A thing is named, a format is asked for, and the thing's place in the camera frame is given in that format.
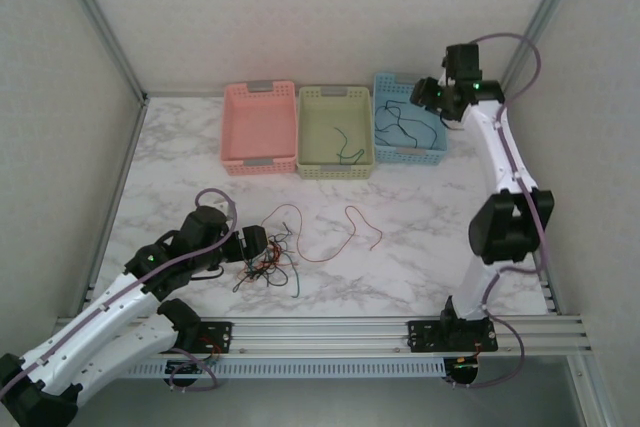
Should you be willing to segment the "blue plastic basket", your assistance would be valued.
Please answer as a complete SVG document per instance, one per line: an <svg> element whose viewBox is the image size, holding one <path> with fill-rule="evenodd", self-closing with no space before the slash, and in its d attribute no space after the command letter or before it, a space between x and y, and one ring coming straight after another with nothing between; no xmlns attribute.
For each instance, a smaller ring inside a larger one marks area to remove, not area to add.
<svg viewBox="0 0 640 427"><path fill-rule="evenodd" d="M377 73L373 85L373 133L379 163L436 166L448 151L439 118L410 103L414 75Z"/></svg>

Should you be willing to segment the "left controller board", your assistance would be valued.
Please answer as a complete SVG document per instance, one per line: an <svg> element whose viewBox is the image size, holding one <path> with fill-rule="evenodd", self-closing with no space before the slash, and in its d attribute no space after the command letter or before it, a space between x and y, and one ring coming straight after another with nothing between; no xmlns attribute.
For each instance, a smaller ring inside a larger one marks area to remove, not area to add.
<svg viewBox="0 0 640 427"><path fill-rule="evenodd" d="M169 376L171 374L178 377L201 377L208 376L213 372L213 367L208 362L203 361L178 361L169 360L165 364L164 373Z"/></svg>

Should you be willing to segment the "controller board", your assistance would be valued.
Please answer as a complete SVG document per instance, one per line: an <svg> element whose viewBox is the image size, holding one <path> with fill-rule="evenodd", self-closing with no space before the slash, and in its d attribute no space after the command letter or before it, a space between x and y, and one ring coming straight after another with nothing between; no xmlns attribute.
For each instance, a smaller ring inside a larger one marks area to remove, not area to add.
<svg viewBox="0 0 640 427"><path fill-rule="evenodd" d="M476 356L445 358L444 380L450 384L472 384L478 375L479 363Z"/></svg>
<svg viewBox="0 0 640 427"><path fill-rule="evenodd" d="M178 377L201 377L208 376L213 372L213 367L208 362L203 361L178 361L169 360L165 364L164 373L169 376L171 374Z"/></svg>

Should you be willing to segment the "green plastic basket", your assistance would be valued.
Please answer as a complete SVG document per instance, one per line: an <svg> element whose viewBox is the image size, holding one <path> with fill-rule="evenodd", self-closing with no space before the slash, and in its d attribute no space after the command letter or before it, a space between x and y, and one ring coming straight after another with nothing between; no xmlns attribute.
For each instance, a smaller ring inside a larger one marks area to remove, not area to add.
<svg viewBox="0 0 640 427"><path fill-rule="evenodd" d="M368 88L308 86L299 90L297 169L302 178L367 179L375 163Z"/></svg>

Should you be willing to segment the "pink plastic basket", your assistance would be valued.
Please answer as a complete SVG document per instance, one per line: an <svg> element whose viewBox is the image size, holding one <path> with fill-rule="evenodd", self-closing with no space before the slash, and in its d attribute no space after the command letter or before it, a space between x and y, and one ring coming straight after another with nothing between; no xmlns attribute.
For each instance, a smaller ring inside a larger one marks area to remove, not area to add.
<svg viewBox="0 0 640 427"><path fill-rule="evenodd" d="M231 176L296 171L297 99L291 81L226 86L220 160Z"/></svg>

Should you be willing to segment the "right controller board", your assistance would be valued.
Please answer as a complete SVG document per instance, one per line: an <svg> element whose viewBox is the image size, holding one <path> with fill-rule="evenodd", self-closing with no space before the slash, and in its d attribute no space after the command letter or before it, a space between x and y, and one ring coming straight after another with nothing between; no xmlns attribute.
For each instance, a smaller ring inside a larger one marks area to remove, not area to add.
<svg viewBox="0 0 640 427"><path fill-rule="evenodd" d="M444 380L450 384L472 384L478 375L479 363L476 356L445 358Z"/></svg>

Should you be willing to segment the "aluminium frame post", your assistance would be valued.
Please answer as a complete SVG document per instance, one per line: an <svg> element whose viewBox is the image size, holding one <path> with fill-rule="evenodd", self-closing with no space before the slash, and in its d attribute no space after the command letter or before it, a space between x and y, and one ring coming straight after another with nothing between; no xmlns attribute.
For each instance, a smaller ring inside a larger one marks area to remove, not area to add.
<svg viewBox="0 0 640 427"><path fill-rule="evenodd" d="M523 34L511 36L510 32L501 32L502 38L517 42L500 81L507 99L515 100L518 93L525 90L525 85L517 87L517 83L529 59L535 57L530 45L539 42L558 10L560 2L561 0L540 0Z"/></svg>
<svg viewBox="0 0 640 427"><path fill-rule="evenodd" d="M79 3L89 22L96 31L99 40L105 47L116 69L128 85L136 100L143 106L147 104L148 95L144 91L134 70L128 61L124 50L114 34L109 22L97 0L79 0Z"/></svg>

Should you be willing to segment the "aluminium side rail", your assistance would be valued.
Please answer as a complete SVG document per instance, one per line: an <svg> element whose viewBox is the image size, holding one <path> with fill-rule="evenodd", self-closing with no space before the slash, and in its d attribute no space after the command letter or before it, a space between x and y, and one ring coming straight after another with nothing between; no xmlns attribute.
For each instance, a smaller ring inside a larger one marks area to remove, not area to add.
<svg viewBox="0 0 640 427"><path fill-rule="evenodd" d="M138 109L138 113L136 115L136 119L132 128L132 131L127 138L124 158L117 173L116 184L110 196L105 220L99 231L97 243L95 244L92 250L86 282L83 289L81 290L81 294L77 302L77 309L76 309L77 313L80 313L83 310L85 305L88 303L88 301L92 297L92 292L94 290L95 282L99 276L100 268L102 266L106 248L111 236L117 211L121 202L122 194L126 185L126 180L127 180L130 167L135 155L135 150L138 145L139 137L144 125L149 102L150 102L150 98L147 95L144 95L143 100L140 103L140 108Z"/></svg>
<svg viewBox="0 0 640 427"><path fill-rule="evenodd" d="M556 308L548 275L549 247L545 228L554 207L553 195L541 191L522 160L508 122L507 105L496 106L489 114L491 127L486 138L491 160L492 192L507 192L520 202L518 218L524 222L525 239L529 243L514 254L494 264L496 284L508 274L535 276L546 294L547 307Z"/></svg>

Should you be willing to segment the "black left mount plate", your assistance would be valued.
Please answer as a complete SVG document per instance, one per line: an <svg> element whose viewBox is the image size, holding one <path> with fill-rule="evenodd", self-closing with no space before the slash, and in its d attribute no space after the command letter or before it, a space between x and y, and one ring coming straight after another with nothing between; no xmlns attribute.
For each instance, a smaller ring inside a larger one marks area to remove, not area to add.
<svg viewBox="0 0 640 427"><path fill-rule="evenodd" d="M233 337L232 322L203 321L198 327L192 352L196 354L227 354Z"/></svg>

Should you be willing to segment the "black mount plate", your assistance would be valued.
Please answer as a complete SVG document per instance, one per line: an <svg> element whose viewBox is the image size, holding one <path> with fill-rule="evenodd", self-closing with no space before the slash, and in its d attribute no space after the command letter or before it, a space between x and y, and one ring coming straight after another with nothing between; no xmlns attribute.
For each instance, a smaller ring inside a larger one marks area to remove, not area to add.
<svg viewBox="0 0 640 427"><path fill-rule="evenodd" d="M198 327L192 352L196 354L227 354L233 337L232 322L203 321Z"/></svg>
<svg viewBox="0 0 640 427"><path fill-rule="evenodd" d="M488 319L409 321L407 344L412 353L496 352L497 336Z"/></svg>

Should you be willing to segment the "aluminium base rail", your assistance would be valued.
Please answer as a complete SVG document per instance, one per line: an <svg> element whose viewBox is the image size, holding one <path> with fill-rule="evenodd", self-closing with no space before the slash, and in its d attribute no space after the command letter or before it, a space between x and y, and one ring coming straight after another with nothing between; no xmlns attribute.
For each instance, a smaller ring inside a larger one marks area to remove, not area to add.
<svg viewBox="0 0 640 427"><path fill-rule="evenodd" d="M462 357L459 352L413 352L407 317L229 317L225 358ZM494 322L498 349L483 356L517 357L518 339L528 356L589 355L591 343L579 316L501 316Z"/></svg>

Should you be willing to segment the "black right mount plate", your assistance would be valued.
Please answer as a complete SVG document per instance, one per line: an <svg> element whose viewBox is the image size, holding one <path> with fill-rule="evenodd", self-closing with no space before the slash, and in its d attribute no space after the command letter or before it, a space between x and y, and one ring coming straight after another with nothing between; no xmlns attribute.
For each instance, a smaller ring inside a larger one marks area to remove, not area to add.
<svg viewBox="0 0 640 427"><path fill-rule="evenodd" d="M497 336L488 319L409 321L407 344L412 353L496 352Z"/></svg>

